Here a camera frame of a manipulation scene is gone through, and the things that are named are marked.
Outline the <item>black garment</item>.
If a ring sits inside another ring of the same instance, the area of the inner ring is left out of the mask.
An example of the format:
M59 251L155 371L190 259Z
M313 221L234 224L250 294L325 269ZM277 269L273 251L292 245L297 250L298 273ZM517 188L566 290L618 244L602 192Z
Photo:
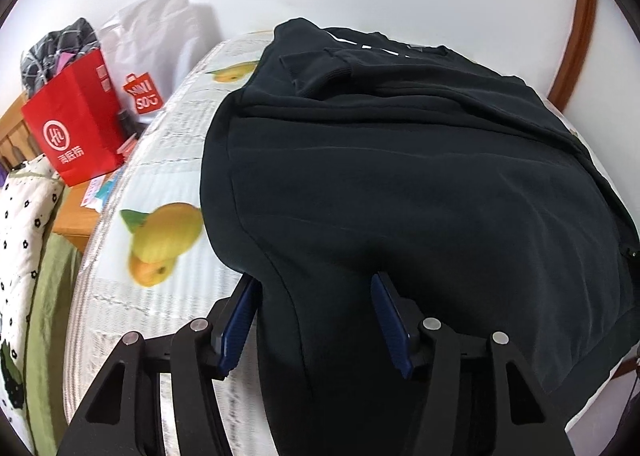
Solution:
M639 235L536 92L445 47L278 25L206 135L217 257L262 284L262 399L282 455L397 455L416 389L371 298L509 336L562 424L639 340Z

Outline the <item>green bed sheet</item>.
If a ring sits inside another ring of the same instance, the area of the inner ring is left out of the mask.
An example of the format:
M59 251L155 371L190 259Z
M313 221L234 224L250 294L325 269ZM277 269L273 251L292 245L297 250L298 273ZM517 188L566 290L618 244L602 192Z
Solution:
M43 247L26 342L26 405L38 455L54 455L67 422L63 407L64 350L81 252L52 233Z

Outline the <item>fruit print lace tablecloth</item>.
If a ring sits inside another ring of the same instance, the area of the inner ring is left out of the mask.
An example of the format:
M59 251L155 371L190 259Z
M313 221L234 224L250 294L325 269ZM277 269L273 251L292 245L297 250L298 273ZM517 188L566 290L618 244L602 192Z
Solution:
M196 207L171 203L148 213L125 210L122 221L131 236L127 259L131 275L144 287L153 288L165 283L175 269L187 269L189 282L206 294L201 317L207 317L215 302L229 297L239 279L248 275L233 270L217 257L206 231L201 198ZM248 336L257 338L261 305L262 302ZM232 433L225 425L224 432L232 450Z

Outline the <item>wooden bedside table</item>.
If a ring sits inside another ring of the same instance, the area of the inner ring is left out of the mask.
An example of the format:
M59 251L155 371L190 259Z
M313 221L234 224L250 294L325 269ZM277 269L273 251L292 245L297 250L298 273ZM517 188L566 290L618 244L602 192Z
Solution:
M95 210L81 205L90 184L91 182L87 181L68 189L52 227L53 233L63 236L81 254L85 252L100 219Z

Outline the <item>white floral quilt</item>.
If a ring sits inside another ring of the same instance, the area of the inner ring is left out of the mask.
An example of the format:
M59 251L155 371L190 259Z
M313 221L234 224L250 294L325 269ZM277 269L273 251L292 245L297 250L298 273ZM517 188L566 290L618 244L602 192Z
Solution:
M64 182L44 155L11 172L1 188L1 410L34 447L26 406L26 336L44 232Z

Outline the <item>wooden headboard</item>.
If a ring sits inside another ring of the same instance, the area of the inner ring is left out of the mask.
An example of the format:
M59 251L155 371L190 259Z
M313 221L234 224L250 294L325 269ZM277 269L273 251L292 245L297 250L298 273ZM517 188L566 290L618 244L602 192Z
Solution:
M26 102L26 94L20 94L1 115L1 165L9 171L40 154L32 131L24 120L22 109Z

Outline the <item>red paper shopping bag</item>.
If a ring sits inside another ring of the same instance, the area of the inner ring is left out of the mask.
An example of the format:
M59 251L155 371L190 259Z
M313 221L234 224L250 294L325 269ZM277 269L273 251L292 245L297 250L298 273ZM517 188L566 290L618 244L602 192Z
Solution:
M125 142L119 101L100 50L65 66L23 106L41 151L69 187L117 169Z

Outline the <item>grey plaid cloth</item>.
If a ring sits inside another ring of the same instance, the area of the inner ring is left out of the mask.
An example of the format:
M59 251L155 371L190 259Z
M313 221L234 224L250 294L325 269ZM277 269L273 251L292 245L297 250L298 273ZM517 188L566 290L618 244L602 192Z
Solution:
M21 79L27 98L32 98L67 64L99 48L96 32L84 18L43 36L21 57Z

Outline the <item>white Miniso plastic bag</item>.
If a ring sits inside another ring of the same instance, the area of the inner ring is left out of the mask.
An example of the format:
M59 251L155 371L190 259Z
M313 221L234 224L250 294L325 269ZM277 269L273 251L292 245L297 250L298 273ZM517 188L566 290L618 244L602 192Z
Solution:
M97 31L120 106L146 126L220 40L214 10L190 0L138 0Z

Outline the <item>brown wooden door frame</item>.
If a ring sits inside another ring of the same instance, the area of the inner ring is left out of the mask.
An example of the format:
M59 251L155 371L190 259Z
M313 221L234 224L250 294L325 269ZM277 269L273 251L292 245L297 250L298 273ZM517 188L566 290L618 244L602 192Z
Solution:
M596 23L599 0L575 0L572 28L548 100L563 113L584 68Z

